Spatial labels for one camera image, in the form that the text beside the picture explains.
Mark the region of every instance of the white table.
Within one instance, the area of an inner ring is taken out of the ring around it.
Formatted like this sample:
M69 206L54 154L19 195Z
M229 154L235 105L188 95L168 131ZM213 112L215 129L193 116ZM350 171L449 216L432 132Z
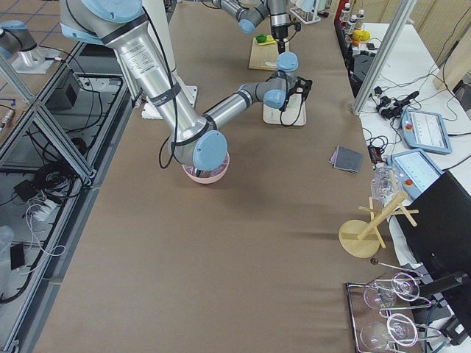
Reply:
M382 39L387 28L388 24L365 24L365 29L370 31L372 38ZM377 40L372 40L372 42L375 43L376 46L379 46L379 42ZM427 75L429 72L437 74L438 68L415 28L412 25L407 24L400 34L400 38L389 56L386 65L381 71L381 76L378 79L376 86L388 88L384 94L389 98L408 95L415 90L420 91L417 101L432 97L436 94L433 98L421 103L421 110L440 113L444 119L455 120L445 121L448 134L471 132L470 118L455 99L449 101L452 97L449 92L443 91L439 93L433 85L433 76L429 76L426 81L425 79L418 80L404 88L392 87L395 86L395 84L391 81L396 84L412 82L418 77ZM456 116L447 107L447 102L450 108L455 112ZM375 108L376 103L374 103L372 99L369 99L363 109L364 113L360 114L362 126L365 129L368 129L373 136L385 135L388 137L389 142L394 142L394 136L396 133L389 126L390 121L382 118L378 113L372 113L376 111ZM364 135L365 138L370 138L369 132L364 131ZM447 168L455 165L471 154L471 135L450 138L450 140L453 147L453 152L451 154L428 154L440 168ZM406 151L407 149L409 148L403 140L395 146L387 146L385 154L396 154ZM460 166L451 169L451 172L467 192L471 193L471 159L462 163ZM400 264L405 265L406 263L416 263L417 261L409 251L404 234L394 217L389 223L389 229L391 231L396 255ZM436 327L440 327L443 325L443 321L444 320L436 321L433 323L433 326L436 325ZM432 346L436 348L441 341L438 340L434 342L432 340L431 343ZM446 346L441 350L441 352L471 352L471 338L466 339L460 346Z

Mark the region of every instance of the light blue cap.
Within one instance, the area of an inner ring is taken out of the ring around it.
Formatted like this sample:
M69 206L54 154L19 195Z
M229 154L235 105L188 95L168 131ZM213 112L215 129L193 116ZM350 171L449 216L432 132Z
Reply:
M285 72L297 70L298 62L296 54L290 51L285 51L278 55L277 68L278 70L283 70Z
M0 55L7 60L12 57L12 53L10 53L8 50L2 47L0 47Z
M241 29L241 31L245 33L246 35L249 35L253 31L255 31L254 24L246 19L240 20L238 23L238 26Z
M106 21L124 24L139 17L142 0L82 0L95 15Z
M17 31L21 29L26 29L26 25L19 20L9 20L9 21L2 22L0 24L0 27L3 29L17 30Z
M196 143L193 151L194 166L202 171L218 168L227 154L227 141L224 135L216 130L206 132Z
M268 90L263 96L263 103L270 108L280 109L285 102L285 97L284 90Z
M79 31L75 28L66 26L62 22L60 23L60 27L62 28L62 34L64 35L64 37L70 38L72 40L77 40L79 42L97 44L99 46L103 45L102 40L95 35L91 35L90 33Z

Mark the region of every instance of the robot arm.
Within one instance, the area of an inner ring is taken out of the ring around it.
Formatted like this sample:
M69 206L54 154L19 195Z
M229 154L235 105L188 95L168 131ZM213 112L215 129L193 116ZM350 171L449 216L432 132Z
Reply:
M41 64L45 58L35 39L21 21L11 20L0 24L0 55L10 59L18 53L26 66Z
M234 17L241 31L251 34L267 16L270 16L272 36L278 42L278 53L285 51L284 40L288 37L288 27L293 23L286 12L288 0L261 0L257 7L249 10L237 0L212 0L213 4Z
M227 141L218 128L257 101L281 108L297 82L296 55L283 53L279 71L266 82L241 86L200 116L150 39L141 0L60 0L60 8L63 34L112 48L172 131L169 148L177 161L203 171L219 167L226 157Z

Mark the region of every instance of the printed label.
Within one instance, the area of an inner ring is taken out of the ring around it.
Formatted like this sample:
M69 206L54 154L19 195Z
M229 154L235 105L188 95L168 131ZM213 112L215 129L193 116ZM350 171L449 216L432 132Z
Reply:
M135 46L121 56L136 79L141 79L149 72L158 69L157 61L154 60L144 44Z

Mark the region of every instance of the black monitor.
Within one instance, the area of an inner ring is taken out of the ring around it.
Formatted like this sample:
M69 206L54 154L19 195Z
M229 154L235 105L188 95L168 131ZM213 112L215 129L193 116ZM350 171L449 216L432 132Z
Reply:
M471 196L446 171L408 209L417 227L405 216L397 220L409 248L434 280L463 271L471 276ZM471 284L442 292L464 330L471 334Z

